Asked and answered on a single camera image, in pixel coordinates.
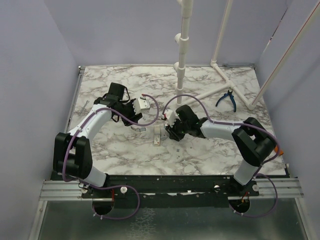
marble table top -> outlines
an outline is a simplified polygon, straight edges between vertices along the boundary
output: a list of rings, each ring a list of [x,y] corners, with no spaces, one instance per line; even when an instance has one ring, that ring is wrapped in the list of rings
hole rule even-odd
[[[230,68],[224,71],[242,93],[249,100],[253,100],[259,91],[255,71],[248,67]],[[111,82],[126,86],[130,97],[138,98],[141,94],[152,95],[163,109],[168,100],[175,96],[174,85],[177,82],[177,73],[171,66],[86,67],[70,124],[71,128],[88,114],[97,97],[102,97],[108,92]],[[187,67],[183,82],[184,93],[197,96],[224,83],[224,80],[211,67]],[[248,117],[254,117],[266,130],[273,133],[263,100],[254,110],[248,110],[234,94],[236,112],[233,112],[233,105],[229,98],[215,107],[217,100],[224,93],[225,91],[202,100],[211,118],[217,121],[244,121]],[[89,103],[80,114],[86,101]],[[151,100],[150,103],[150,110],[142,113],[143,118],[139,123],[148,123],[154,119],[156,107]],[[175,110],[177,108],[175,103],[175,100],[172,101],[169,108]],[[199,118],[205,117],[198,103],[190,104],[190,107]],[[159,117],[155,125],[163,126],[164,121]],[[167,138],[160,141],[160,146],[155,146],[154,126],[147,127],[147,131],[137,132],[130,127],[125,127],[121,121],[106,123],[92,141],[91,151],[93,165],[113,175],[234,174],[242,161],[242,156],[233,141],[186,135],[179,142]],[[282,157],[263,166],[261,173],[284,175]]]

pliers handle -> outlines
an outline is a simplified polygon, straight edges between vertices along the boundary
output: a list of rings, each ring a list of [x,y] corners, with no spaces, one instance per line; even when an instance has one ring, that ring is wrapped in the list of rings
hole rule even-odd
[[[217,107],[221,100],[225,99],[227,96],[230,96],[231,102],[233,104],[233,111],[237,111],[237,105],[234,96],[232,95],[233,91],[228,90],[227,93],[225,93],[222,97],[219,98],[219,100],[216,102],[215,106]]]

gray wall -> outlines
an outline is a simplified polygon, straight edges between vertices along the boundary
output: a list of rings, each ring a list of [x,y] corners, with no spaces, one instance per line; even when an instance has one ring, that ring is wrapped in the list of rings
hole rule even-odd
[[[27,239],[78,68],[42,0],[0,2],[0,239]]]
[[[294,0],[257,66],[262,85],[298,32],[316,0]],[[310,216],[320,237],[319,119],[320,119],[320,16],[280,70],[263,98],[276,136],[298,176]]]
[[[234,0],[218,64],[255,64],[291,0]]]
[[[44,0],[79,65],[171,64],[181,30],[176,0]],[[195,0],[187,63],[209,65],[226,0]],[[218,57],[251,64],[261,56],[291,0],[235,0]]]

purple cable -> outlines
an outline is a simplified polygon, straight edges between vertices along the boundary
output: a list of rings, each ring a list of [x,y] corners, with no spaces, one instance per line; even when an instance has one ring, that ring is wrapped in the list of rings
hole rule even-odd
[[[118,112],[118,111],[116,111],[116,110],[114,110],[114,109],[112,109],[112,108],[102,107],[102,108],[97,109],[96,112],[91,113],[91,114],[85,119],[85,121],[81,124],[81,126],[80,126],[79,128],[82,129],[82,128],[87,124],[87,122],[88,122],[94,115],[96,115],[98,112],[103,111],[103,110],[109,110],[109,111],[111,111],[111,112],[114,112],[115,114],[117,114],[118,116],[120,116],[121,118],[123,118],[124,120],[126,120],[126,121],[128,121],[129,123],[131,123],[131,124],[133,124],[133,125],[136,125],[136,126],[146,127],[146,126],[152,125],[155,121],[157,121],[157,119],[158,119],[158,117],[159,117],[159,111],[160,111],[160,110],[159,110],[159,104],[158,104],[158,102],[156,101],[156,99],[155,99],[153,96],[150,96],[150,95],[148,95],[148,94],[142,94],[142,96],[151,98],[151,99],[154,101],[154,103],[155,103],[155,106],[156,106],[156,116],[155,116],[155,118],[154,118],[151,122],[146,123],[146,124],[139,124],[139,123],[136,123],[136,122],[134,122],[134,121],[131,121],[130,119],[128,119],[128,118],[126,118],[124,115],[122,115],[120,112]],[[75,178],[74,178],[74,179],[68,179],[68,178],[66,178],[66,169],[67,169],[67,160],[68,160],[68,156],[69,156],[69,151],[71,150],[72,144],[74,143],[74,140],[76,139],[77,135],[79,134],[80,129],[78,129],[78,130],[74,133],[74,135],[72,136],[72,138],[71,138],[71,140],[70,140],[70,142],[69,142],[69,144],[68,144],[68,147],[67,147],[67,149],[66,149],[66,152],[65,152],[65,156],[64,156],[64,160],[63,160],[63,166],[62,166],[62,179],[63,179],[63,181],[65,181],[65,182],[70,182],[70,181],[72,181],[72,180],[75,179]],[[139,197],[138,191],[137,191],[135,188],[133,188],[132,186],[127,186],[127,185],[117,185],[117,186],[110,186],[110,187],[99,187],[99,186],[95,186],[95,185],[90,185],[90,186],[93,187],[93,188],[95,188],[95,189],[100,189],[100,190],[108,190],[108,189],[114,189],[114,188],[127,187],[127,188],[132,189],[132,190],[136,193],[136,195],[137,195],[137,197],[138,197],[137,207],[136,207],[135,211],[134,211],[132,214],[130,214],[130,215],[126,216],[126,217],[120,217],[120,218],[102,216],[103,218],[113,219],[113,220],[122,220],[122,219],[130,218],[130,217],[132,217],[134,214],[137,213],[137,211],[138,211],[138,209],[139,209],[139,206],[140,206],[140,197]]]
[[[190,97],[190,98],[195,99],[195,100],[201,105],[201,107],[202,107],[203,110],[204,110],[204,113],[205,113],[206,117],[208,118],[208,120],[209,120],[211,123],[220,124],[220,125],[229,125],[229,126],[245,126],[245,127],[248,127],[248,128],[257,129],[258,131],[261,131],[261,132],[269,135],[269,136],[274,140],[274,142],[276,143],[276,145],[277,145],[277,147],[278,147],[276,154],[275,154],[274,156],[272,156],[271,158],[269,158],[269,159],[265,160],[264,162],[262,162],[261,165],[259,166],[259,168],[257,169],[257,171],[254,173],[253,176],[256,176],[256,175],[258,174],[258,172],[260,171],[260,169],[262,168],[262,166],[263,166],[264,164],[266,164],[266,163],[274,160],[276,157],[279,156],[280,151],[281,151],[280,143],[279,143],[279,141],[276,139],[276,137],[273,136],[270,132],[268,132],[268,131],[260,128],[260,127],[253,126],[253,125],[250,125],[250,124],[247,124],[247,123],[243,123],[243,122],[233,123],[233,122],[224,122],[224,121],[214,121],[214,120],[212,120],[212,119],[210,118],[209,113],[208,113],[206,107],[204,106],[204,104],[203,104],[198,98],[196,98],[195,96],[192,96],[192,95],[190,95],[190,94],[180,94],[180,95],[177,95],[177,96],[174,96],[173,98],[171,98],[171,99],[166,103],[166,105],[164,106],[164,109],[163,109],[163,111],[162,111],[162,114],[163,114],[163,115],[164,115],[165,110],[166,110],[167,106],[169,105],[169,103],[171,103],[172,100],[174,100],[174,99],[176,99],[176,98],[178,98],[178,97]]]
[[[277,207],[277,205],[278,205],[278,200],[279,200],[279,199],[278,199],[278,191],[277,191],[277,188],[276,188],[275,183],[271,180],[270,177],[268,177],[268,176],[266,176],[266,175],[264,175],[264,174],[262,174],[262,173],[258,173],[257,175],[258,175],[258,176],[263,176],[263,177],[265,177],[266,179],[268,179],[268,180],[270,181],[270,183],[272,184],[273,188],[274,188],[275,200],[274,200],[274,204],[273,204],[272,208],[271,208],[269,211],[267,211],[266,213],[263,213],[263,214],[259,214],[259,215],[249,215],[249,214],[240,213],[240,212],[234,210],[234,208],[229,204],[229,207],[233,210],[233,212],[234,212],[235,214],[238,214],[238,215],[240,215],[240,216],[242,216],[242,217],[246,217],[246,218],[262,218],[262,217],[265,217],[265,216],[271,214],[271,213],[276,209],[276,207]]]

